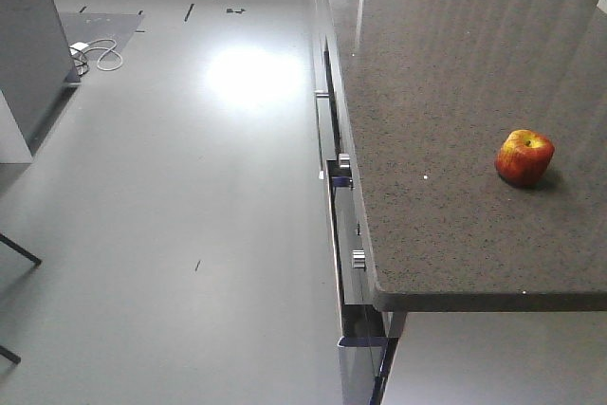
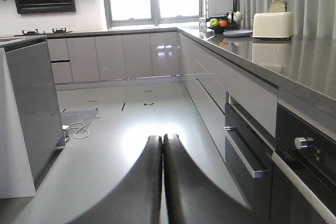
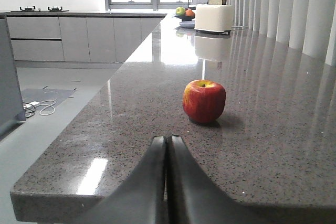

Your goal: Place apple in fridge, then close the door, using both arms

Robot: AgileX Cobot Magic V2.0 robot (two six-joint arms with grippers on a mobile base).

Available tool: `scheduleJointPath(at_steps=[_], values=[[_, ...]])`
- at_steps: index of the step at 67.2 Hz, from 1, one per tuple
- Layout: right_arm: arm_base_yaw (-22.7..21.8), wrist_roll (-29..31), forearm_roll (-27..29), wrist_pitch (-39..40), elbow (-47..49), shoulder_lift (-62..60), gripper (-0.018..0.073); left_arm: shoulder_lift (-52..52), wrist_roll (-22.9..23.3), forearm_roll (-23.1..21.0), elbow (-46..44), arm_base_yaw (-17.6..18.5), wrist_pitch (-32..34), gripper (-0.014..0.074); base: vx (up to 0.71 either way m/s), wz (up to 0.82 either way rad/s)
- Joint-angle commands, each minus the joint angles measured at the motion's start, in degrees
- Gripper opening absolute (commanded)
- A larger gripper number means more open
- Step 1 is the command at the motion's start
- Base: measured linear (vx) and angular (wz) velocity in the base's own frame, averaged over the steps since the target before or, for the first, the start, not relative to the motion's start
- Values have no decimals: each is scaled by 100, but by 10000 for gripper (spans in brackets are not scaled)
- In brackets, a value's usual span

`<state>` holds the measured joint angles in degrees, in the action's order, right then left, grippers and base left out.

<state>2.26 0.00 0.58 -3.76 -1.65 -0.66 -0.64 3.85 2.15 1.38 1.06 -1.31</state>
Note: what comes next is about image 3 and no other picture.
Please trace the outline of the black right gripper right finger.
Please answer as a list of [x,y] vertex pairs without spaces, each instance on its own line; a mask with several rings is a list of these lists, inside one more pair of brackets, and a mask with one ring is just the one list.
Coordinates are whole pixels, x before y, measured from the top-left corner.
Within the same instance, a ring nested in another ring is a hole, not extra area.
[[170,223],[262,223],[230,199],[203,172],[183,139],[167,139],[167,203]]

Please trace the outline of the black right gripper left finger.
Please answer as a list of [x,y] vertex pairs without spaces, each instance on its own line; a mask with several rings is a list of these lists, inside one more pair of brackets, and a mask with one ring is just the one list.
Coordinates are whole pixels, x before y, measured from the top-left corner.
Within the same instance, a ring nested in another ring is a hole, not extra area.
[[155,136],[132,173],[106,199],[71,223],[161,223],[166,140]]

